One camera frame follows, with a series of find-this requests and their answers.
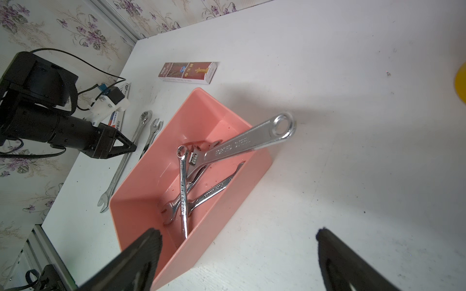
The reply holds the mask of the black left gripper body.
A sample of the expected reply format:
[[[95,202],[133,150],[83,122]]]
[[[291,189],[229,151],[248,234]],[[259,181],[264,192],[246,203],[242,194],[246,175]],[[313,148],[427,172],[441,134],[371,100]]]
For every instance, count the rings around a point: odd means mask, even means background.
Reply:
[[[95,159],[109,159],[136,151],[137,146],[116,128],[105,124],[91,127],[83,153]]]

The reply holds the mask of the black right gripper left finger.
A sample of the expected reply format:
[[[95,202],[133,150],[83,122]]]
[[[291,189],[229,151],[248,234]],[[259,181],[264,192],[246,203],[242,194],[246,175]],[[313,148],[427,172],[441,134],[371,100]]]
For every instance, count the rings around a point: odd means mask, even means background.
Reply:
[[[161,232],[148,229],[78,290],[148,291],[155,277],[162,246]]]

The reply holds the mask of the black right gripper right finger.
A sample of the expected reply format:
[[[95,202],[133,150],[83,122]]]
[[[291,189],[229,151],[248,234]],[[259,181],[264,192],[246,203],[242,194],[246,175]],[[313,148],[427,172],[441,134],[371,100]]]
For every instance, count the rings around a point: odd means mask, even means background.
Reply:
[[[319,266],[328,291],[396,291],[398,288],[371,267],[327,228],[316,235]]]

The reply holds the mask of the long silver combination wrench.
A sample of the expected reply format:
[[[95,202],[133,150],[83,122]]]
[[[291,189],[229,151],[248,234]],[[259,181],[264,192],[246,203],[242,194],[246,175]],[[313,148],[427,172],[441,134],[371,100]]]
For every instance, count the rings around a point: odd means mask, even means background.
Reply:
[[[132,137],[132,142],[137,145],[138,139],[141,135],[144,126],[152,119],[152,111],[148,110],[141,114],[138,127]],[[108,189],[100,196],[97,206],[101,206],[100,213],[104,213],[109,210],[109,201],[112,195],[115,193],[117,183],[120,180],[122,173],[127,165],[128,159],[131,156],[131,153],[124,154],[123,158],[115,172],[114,177],[112,178]]]

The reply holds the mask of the pink plastic storage box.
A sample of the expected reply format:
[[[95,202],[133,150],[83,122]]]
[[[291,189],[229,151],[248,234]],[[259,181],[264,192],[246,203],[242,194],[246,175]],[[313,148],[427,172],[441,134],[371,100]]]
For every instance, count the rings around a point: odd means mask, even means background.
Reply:
[[[180,192],[177,148],[185,143],[207,146],[245,132],[250,125],[203,89],[187,97],[149,150],[136,164],[110,200],[110,212],[121,249],[130,246],[149,228],[163,239],[152,290],[157,290],[191,269],[272,165],[267,149],[213,164],[190,193],[205,193],[228,176],[228,187],[197,207],[189,218],[184,239],[179,219],[164,225],[163,206]]]

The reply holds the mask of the small silver wrench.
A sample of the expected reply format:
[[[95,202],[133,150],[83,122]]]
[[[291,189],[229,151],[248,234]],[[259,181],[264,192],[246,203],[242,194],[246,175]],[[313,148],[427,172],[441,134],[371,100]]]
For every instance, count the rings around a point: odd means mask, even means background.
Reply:
[[[188,210],[187,210],[187,174],[186,162],[188,159],[189,150],[185,145],[180,145],[177,149],[177,157],[180,162],[180,215],[181,229],[183,239],[186,240],[189,235],[188,228]]]

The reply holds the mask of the large silver adjustable wrench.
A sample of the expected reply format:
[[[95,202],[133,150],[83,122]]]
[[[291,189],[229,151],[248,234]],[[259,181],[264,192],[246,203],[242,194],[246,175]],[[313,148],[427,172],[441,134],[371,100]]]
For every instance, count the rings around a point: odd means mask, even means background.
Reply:
[[[296,129],[297,121],[293,115],[284,112],[209,150],[193,149],[188,160],[187,180],[193,181],[206,165],[285,142]]]

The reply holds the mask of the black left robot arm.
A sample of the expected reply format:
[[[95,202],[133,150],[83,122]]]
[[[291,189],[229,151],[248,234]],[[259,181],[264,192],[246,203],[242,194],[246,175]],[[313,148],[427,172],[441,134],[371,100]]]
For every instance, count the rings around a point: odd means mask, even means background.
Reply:
[[[108,159],[136,151],[117,129],[74,117],[78,77],[34,52],[19,52],[1,78],[1,143],[48,143],[58,154],[76,149]]]

